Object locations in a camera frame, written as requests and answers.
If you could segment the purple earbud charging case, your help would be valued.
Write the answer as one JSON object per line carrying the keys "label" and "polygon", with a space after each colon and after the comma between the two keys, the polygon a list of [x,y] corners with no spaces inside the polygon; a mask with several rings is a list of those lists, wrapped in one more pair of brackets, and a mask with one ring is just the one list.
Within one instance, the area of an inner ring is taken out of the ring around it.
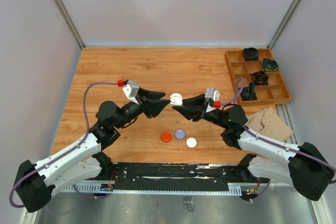
{"label": "purple earbud charging case", "polygon": [[182,140],[186,137],[186,133],[183,129],[176,130],[174,135],[175,135],[175,138],[178,140]]}

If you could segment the white earbud charging case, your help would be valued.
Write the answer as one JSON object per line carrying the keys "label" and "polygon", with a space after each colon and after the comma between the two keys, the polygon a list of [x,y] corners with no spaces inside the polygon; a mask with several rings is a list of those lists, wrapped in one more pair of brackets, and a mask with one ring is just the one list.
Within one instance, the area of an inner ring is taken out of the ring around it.
{"label": "white earbud charging case", "polygon": [[195,148],[197,146],[197,140],[193,137],[189,137],[187,140],[186,140],[186,146],[188,148]]}

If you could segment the orange earbud charging case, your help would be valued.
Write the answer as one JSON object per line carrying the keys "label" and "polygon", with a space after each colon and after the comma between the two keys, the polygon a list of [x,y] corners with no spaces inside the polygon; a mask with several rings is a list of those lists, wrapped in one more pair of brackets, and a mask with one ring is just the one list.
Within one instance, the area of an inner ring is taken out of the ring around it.
{"label": "orange earbud charging case", "polygon": [[172,136],[169,132],[163,132],[160,136],[160,139],[161,139],[162,142],[168,143],[168,142],[171,141]]}

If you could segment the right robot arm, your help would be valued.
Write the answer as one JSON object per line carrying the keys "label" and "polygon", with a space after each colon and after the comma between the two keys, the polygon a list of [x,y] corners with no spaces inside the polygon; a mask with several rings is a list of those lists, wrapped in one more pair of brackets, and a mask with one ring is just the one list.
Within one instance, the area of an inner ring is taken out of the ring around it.
{"label": "right robot arm", "polygon": [[293,186],[313,201],[318,201],[327,187],[335,184],[335,167],[314,145],[290,144],[257,133],[245,125],[244,109],[237,104],[221,103],[218,94],[183,99],[174,93],[171,105],[187,120],[205,120],[222,127],[226,145],[250,152],[239,163],[238,177],[244,182],[267,178]]}

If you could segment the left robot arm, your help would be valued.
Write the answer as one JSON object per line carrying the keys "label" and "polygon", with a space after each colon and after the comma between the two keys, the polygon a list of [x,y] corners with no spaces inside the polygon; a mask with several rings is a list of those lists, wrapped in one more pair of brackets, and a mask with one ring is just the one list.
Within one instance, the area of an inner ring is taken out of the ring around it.
{"label": "left robot arm", "polygon": [[87,126],[81,138],[50,157],[20,164],[9,193],[11,206],[36,212],[76,183],[95,177],[105,180],[112,175],[111,160],[103,150],[120,137],[118,129],[135,122],[141,114],[155,118],[170,104],[164,92],[129,84],[123,92],[129,103],[119,107],[113,101],[104,101],[96,114],[97,122]]}

